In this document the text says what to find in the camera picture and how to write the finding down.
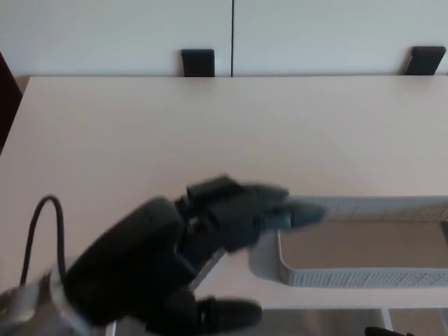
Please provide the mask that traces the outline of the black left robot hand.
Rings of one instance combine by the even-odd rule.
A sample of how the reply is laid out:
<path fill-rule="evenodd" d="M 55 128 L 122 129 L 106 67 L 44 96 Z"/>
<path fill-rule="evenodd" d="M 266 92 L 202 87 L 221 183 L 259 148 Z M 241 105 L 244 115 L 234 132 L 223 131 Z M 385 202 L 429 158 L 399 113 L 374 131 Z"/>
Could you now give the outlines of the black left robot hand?
<path fill-rule="evenodd" d="M 261 308 L 244 300 L 195 299 L 189 285 L 218 251 L 255 244 L 262 220 L 288 196 L 282 187 L 219 176 L 176 200 L 156 197 L 99 237 L 68 269 L 64 292 L 93 326 L 124 317 L 159 335 L 208 335 L 226 313 Z"/>

